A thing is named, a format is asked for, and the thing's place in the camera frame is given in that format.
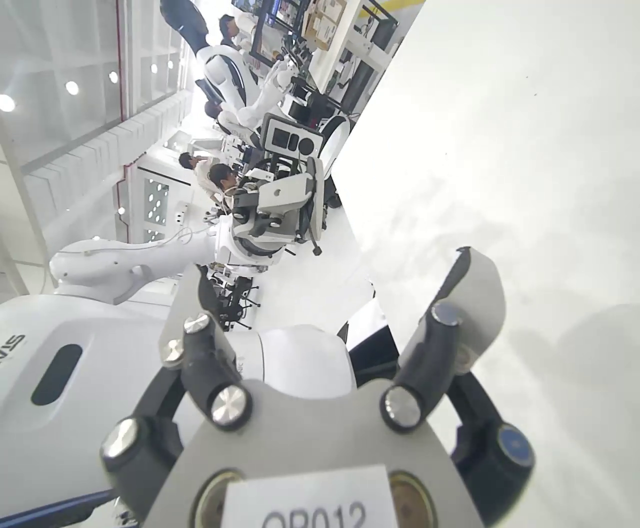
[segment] cardboard box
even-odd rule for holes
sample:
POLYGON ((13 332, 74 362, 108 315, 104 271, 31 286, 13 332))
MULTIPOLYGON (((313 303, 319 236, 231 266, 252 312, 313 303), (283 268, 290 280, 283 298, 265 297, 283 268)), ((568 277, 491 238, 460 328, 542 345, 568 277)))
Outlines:
POLYGON ((336 26, 340 23, 346 0, 319 0, 316 12, 331 20, 336 26))
POLYGON ((303 37, 327 51, 342 17, 346 0, 317 0, 305 13, 303 37))

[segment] chair wheel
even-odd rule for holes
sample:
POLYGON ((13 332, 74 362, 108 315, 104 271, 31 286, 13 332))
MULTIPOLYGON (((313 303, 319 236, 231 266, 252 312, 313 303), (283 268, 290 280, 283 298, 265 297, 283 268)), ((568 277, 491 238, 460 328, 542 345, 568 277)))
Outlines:
POLYGON ((339 207, 342 207, 342 200, 338 195, 333 195, 326 201, 326 204, 332 209, 338 209, 339 207))

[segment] blue circular sensor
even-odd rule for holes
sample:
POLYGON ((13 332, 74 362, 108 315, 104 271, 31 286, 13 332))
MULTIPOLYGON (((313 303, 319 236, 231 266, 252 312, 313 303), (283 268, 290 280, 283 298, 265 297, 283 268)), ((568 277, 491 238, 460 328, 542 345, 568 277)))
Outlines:
POLYGON ((523 467, 533 465, 533 450, 529 441, 515 427, 503 424, 498 430, 498 444, 502 452, 516 464, 523 467))

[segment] black oval window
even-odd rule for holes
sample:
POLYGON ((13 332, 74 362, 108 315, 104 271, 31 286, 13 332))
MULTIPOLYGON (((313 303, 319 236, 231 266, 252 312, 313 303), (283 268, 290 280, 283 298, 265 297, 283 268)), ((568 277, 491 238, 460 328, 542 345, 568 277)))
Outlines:
POLYGON ((31 402, 34 405, 49 405, 55 402, 67 386, 81 355, 80 345, 64 345, 58 350, 33 391, 31 402))

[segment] red trim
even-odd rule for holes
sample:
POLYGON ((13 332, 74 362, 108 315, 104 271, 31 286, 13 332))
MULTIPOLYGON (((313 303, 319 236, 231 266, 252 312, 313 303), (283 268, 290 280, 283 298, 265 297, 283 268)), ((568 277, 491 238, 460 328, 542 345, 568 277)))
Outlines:
MULTIPOLYGON (((120 0, 116 0, 116 33, 117 33, 117 43, 118 43, 118 85, 120 87, 120 121, 125 120, 124 115, 124 83, 122 79, 122 48, 120 47, 120 40, 122 38, 120 34, 120 0)), ((127 166, 125 165, 122 168, 122 180, 116 182, 116 196, 118 198, 118 209, 121 208, 120 204, 120 184, 127 180, 127 166)), ((127 226, 127 244, 129 243, 129 224, 122 219, 122 215, 118 213, 118 218, 120 221, 127 226)))
MULTIPOLYGON (((127 180, 127 167, 126 166, 122 168, 122 174, 123 174, 122 175, 122 180, 118 180, 116 182, 116 196, 118 197, 118 209, 121 208, 121 205, 120 205, 120 184, 127 180)), ((118 214, 118 218, 120 218, 120 221, 125 226, 127 226, 127 244, 129 244, 129 224, 122 219, 122 215, 118 211, 116 211, 116 213, 118 214)))
POLYGON ((124 121, 124 94, 122 83, 122 50, 120 48, 120 0, 116 0, 116 32, 118 35, 118 81, 120 82, 120 120, 124 121))

